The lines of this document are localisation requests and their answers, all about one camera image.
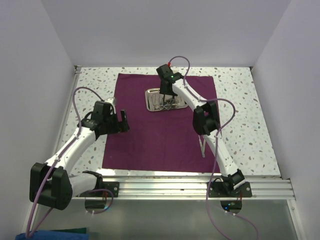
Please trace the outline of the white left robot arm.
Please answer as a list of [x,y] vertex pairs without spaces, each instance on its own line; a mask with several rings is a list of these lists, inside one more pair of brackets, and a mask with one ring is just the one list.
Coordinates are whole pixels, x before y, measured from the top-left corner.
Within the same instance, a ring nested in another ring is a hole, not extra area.
[[70,176],[73,167],[100,136],[127,132],[130,127],[125,110],[118,119],[116,99],[96,101],[93,110],[77,124],[75,132],[62,148],[44,163],[35,163],[30,170],[29,199],[49,208],[64,210],[75,196],[89,192],[103,193],[101,174],[85,170]]

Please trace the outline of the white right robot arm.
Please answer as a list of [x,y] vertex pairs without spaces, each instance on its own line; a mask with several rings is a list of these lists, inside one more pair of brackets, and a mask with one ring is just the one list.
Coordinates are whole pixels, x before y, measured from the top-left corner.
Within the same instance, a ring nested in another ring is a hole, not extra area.
[[221,139],[224,126],[221,125],[218,108],[218,101],[230,101],[223,98],[205,99],[190,86],[181,73],[173,72],[167,64],[158,67],[156,72],[160,78],[160,93],[182,97],[193,111],[194,131],[203,137],[214,154],[214,165],[218,165],[221,177],[217,187],[213,183],[210,187],[222,191],[227,196],[235,196],[246,181]]

